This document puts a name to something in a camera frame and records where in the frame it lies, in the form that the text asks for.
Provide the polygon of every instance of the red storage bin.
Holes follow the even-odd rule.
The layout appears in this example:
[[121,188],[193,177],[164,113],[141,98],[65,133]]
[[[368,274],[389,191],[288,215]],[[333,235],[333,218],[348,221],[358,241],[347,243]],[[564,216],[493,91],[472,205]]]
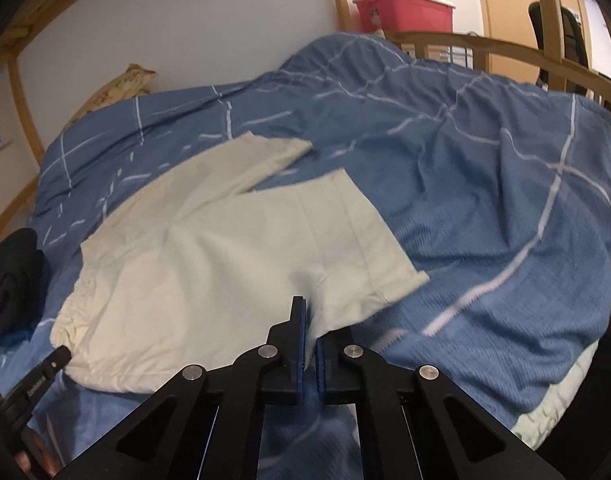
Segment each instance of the red storage bin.
[[452,32],[455,6],[439,0],[352,0],[359,7],[364,32],[426,30]]

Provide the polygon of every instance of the yellow patterned pillow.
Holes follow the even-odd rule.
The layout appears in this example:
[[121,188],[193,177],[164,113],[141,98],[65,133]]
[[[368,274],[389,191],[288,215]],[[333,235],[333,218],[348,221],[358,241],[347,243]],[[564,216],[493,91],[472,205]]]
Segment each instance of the yellow patterned pillow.
[[132,99],[135,96],[150,93],[145,86],[156,77],[156,72],[147,70],[141,65],[132,63],[128,69],[119,77],[113,79],[108,84],[97,90],[90,97],[76,114],[68,121],[68,124],[61,131],[63,133],[72,124],[81,119],[88,112],[93,112],[113,105],[124,99]]

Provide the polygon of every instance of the blue blanket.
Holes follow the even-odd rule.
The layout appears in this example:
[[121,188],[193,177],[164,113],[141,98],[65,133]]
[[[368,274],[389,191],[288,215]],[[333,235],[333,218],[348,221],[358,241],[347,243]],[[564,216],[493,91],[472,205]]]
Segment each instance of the blue blanket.
[[[438,366],[505,426],[607,327],[611,114],[586,98],[338,33],[252,82],[88,114],[49,147],[30,225],[54,275],[32,338],[0,349],[3,391],[50,351],[81,242],[138,189],[247,130],[314,145],[258,189],[345,168],[429,273],[428,284],[356,326],[357,341],[398,365]],[[353,416],[321,407],[308,377],[305,407],[268,410],[260,476],[361,478]],[[61,376],[36,425],[68,460],[142,399]]]

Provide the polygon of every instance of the black chair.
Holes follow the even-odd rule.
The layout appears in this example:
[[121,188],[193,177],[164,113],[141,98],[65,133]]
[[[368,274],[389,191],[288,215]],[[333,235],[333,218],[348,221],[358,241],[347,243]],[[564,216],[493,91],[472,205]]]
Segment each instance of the black chair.
[[[532,27],[535,30],[537,45],[543,50],[543,20],[541,19],[541,4],[539,2],[531,3],[527,8],[527,13],[530,15]],[[565,59],[575,61],[579,65],[588,67],[588,53],[585,48],[585,41],[583,41],[583,31],[581,30],[581,26],[577,22],[574,14],[564,7],[561,7],[561,17],[563,19],[563,44],[565,49]],[[547,84],[547,70],[541,69],[539,72],[539,81]],[[566,91],[569,93],[585,95],[588,92],[588,89],[568,81]]]

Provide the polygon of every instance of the metal screw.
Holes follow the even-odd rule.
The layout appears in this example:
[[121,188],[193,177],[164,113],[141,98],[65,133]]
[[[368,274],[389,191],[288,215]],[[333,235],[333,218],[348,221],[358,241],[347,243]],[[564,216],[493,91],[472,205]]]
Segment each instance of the metal screw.
[[183,378],[188,381],[196,381],[203,375],[203,368],[199,365],[190,365],[183,368]]
[[363,349],[359,345],[348,345],[343,349],[343,353],[348,357],[356,359],[357,357],[361,357],[363,355]]
[[439,371],[432,365],[423,365],[419,368],[419,375],[428,381],[433,381],[439,377]]
[[259,347],[259,355],[263,358],[270,359],[279,353],[274,345],[263,345]]

